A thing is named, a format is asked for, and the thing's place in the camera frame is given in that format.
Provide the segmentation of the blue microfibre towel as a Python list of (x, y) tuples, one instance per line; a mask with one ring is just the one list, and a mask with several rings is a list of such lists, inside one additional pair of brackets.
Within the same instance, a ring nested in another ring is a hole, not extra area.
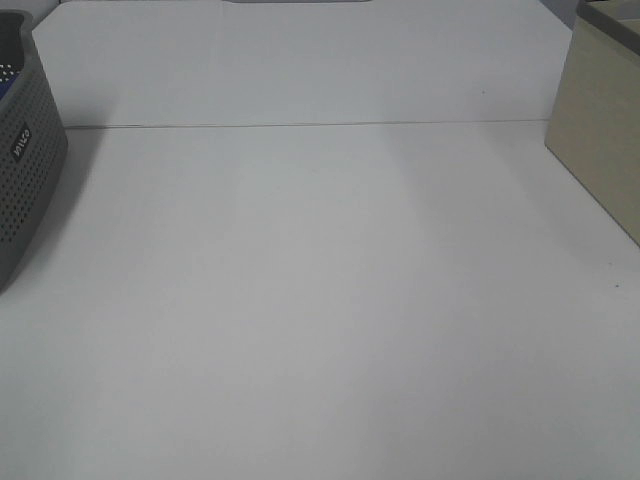
[(21, 73), (21, 69), (12, 64), (0, 65), (0, 99), (10, 90)]

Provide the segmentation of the grey perforated plastic basket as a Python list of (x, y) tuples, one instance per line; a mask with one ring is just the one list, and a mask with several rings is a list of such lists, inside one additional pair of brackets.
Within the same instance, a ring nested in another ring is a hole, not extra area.
[(1, 64), (21, 69), (1, 99), (2, 289), (50, 205), (68, 151), (68, 139), (32, 31), (30, 13), (1, 12)]

